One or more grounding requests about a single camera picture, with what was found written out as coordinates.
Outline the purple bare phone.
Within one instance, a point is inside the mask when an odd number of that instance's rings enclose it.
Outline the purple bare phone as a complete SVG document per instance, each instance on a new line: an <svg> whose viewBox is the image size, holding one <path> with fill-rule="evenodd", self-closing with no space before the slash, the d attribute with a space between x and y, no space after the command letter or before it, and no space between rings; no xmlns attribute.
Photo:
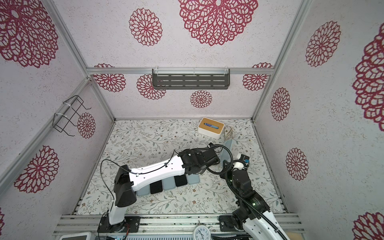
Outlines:
<svg viewBox="0 0 384 240"><path fill-rule="evenodd" d="M162 181L157 181L157 182L150 184L150 194L152 194L152 195L161 193L163 190L164 189L163 189L163 182Z"/></svg>

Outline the light blue phone case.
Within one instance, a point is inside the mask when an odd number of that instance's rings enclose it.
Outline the light blue phone case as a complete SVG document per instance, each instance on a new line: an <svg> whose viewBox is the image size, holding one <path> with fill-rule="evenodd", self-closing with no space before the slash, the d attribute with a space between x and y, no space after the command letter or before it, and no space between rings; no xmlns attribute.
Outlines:
<svg viewBox="0 0 384 240"><path fill-rule="evenodd" d="M147 185L143 188L141 188L140 190L137 191L137 196L141 197L141 196L147 196L151 193L151 188L150 188L150 185Z"/></svg>

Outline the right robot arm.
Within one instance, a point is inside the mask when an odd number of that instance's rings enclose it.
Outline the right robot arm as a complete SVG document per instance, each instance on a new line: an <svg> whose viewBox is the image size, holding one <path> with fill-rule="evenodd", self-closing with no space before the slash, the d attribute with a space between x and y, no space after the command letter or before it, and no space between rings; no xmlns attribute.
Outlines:
<svg viewBox="0 0 384 240"><path fill-rule="evenodd" d="M243 163L223 162L229 168L221 175L237 199L238 208L232 213L234 228L245 231L254 240L288 240L269 205L253 189L252 181Z"/></svg>

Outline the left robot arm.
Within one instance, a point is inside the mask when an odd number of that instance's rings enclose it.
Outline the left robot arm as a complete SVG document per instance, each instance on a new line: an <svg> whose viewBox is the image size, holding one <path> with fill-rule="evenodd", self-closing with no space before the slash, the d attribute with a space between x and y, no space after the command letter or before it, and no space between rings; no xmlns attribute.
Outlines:
<svg viewBox="0 0 384 240"><path fill-rule="evenodd" d="M220 172L210 166L221 162L216 149L221 148L229 155L229 163ZM117 233L126 226L125 215L129 206L137 201L137 191L142 188L175 176L198 175L208 171L214 175L225 175L234 163L234 156L224 145L210 144L205 148L186 149L173 152L168 160L150 166L130 169L127 165L118 166L114 179L113 204L101 218L97 233Z"/></svg>

